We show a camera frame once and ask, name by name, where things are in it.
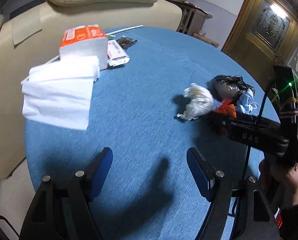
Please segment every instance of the glass cabinet door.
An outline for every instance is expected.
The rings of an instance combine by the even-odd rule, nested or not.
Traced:
[[[290,21],[284,11],[269,1],[263,0],[251,31],[276,52],[289,25]]]

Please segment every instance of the white tissue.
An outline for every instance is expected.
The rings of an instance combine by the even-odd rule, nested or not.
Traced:
[[[188,121],[209,113],[214,104],[209,90],[198,86],[196,83],[192,83],[191,87],[185,89],[184,97],[189,97],[191,101],[186,105],[184,113],[177,114],[177,117]]]
[[[25,118],[60,127],[86,130],[94,79],[99,77],[96,56],[66,58],[33,67],[22,82]]]

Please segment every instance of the blue cloth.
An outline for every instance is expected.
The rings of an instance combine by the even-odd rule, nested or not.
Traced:
[[[204,117],[175,119],[188,103],[182,93],[191,83],[208,87],[219,74],[243,76],[256,89],[255,101],[261,102],[264,93],[236,62],[198,39],[151,27],[116,38],[120,35],[139,42],[127,50],[130,62],[124,67],[101,71],[86,131],[27,120],[33,186],[37,190],[45,175],[66,181],[110,147],[113,164],[90,204],[104,239],[195,239],[209,203],[187,166],[187,149],[195,147],[216,169],[240,178],[247,147],[216,135]],[[264,116],[278,120],[269,100]],[[261,159],[262,152],[252,151],[247,172],[257,175]],[[232,223],[228,217],[223,239],[229,238]]]
[[[246,92],[242,93],[237,101],[236,111],[251,114],[254,109],[257,109],[259,104],[253,100],[253,92],[251,89],[247,89]]]

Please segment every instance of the tissue pack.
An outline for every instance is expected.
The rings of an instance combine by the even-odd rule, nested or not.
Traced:
[[[98,25],[82,25],[65,31],[59,55],[65,57],[97,56],[100,70],[108,67],[108,39]]]

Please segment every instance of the orange plastic bag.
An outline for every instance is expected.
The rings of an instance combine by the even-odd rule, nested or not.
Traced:
[[[214,112],[237,118],[236,109],[234,108],[234,105],[231,103],[232,99],[222,100],[221,105],[216,110],[214,110]]]

